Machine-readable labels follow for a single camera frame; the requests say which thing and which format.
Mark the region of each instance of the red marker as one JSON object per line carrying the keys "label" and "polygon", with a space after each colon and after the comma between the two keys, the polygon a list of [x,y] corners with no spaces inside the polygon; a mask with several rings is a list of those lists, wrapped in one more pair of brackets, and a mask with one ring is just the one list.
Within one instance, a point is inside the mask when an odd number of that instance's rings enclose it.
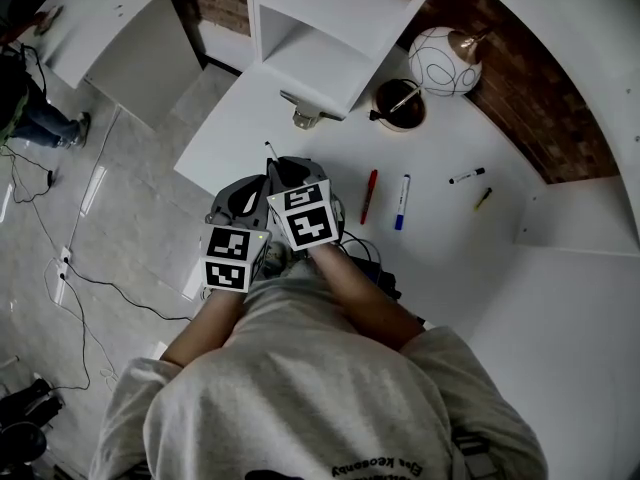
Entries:
{"label": "red marker", "polygon": [[369,203],[371,202],[371,196],[373,196],[373,189],[376,188],[376,180],[378,179],[378,170],[371,171],[369,176],[369,186],[367,187],[367,197],[364,200],[364,207],[362,208],[362,217],[360,217],[360,224],[364,224],[367,220],[367,212],[369,211]]}

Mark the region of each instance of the metal bracket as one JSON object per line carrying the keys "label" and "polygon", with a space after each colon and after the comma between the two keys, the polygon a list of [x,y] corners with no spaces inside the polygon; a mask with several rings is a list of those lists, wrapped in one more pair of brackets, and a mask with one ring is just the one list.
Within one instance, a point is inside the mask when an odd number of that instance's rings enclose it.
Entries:
{"label": "metal bracket", "polygon": [[296,106],[293,113],[293,124],[303,130],[313,128],[321,117],[333,119],[334,121],[344,121],[344,117],[329,114],[316,107],[313,103],[309,103],[308,101],[298,98],[286,91],[280,91],[280,96]]}

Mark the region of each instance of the decorative ball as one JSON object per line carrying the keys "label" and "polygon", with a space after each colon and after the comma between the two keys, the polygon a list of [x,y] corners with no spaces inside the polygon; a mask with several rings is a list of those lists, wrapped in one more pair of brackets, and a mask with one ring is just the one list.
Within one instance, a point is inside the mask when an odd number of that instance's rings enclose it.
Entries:
{"label": "decorative ball", "polygon": [[409,49],[411,72],[427,92],[455,96],[469,92],[482,74],[476,62],[477,40],[448,27],[435,27],[416,37]]}

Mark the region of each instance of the shelf board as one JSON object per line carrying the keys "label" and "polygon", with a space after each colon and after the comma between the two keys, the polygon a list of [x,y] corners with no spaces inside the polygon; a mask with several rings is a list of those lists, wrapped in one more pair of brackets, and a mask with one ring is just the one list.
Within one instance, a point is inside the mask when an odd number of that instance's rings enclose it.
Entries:
{"label": "shelf board", "polygon": [[409,0],[260,0],[260,5],[317,28],[373,57]]}
{"label": "shelf board", "polygon": [[360,52],[304,23],[298,24],[264,61],[335,102],[338,108],[345,108],[367,76],[370,62]]}

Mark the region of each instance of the white ball with black swirl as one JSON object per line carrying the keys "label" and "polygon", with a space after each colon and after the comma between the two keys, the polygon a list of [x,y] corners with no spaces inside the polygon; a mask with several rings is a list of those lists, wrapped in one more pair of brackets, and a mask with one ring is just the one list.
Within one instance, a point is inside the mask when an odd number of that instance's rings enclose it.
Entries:
{"label": "white ball with black swirl", "polygon": [[456,96],[475,87],[482,74],[482,62],[463,61],[449,45],[449,27],[435,27],[416,37],[409,49],[411,72],[427,92]]}

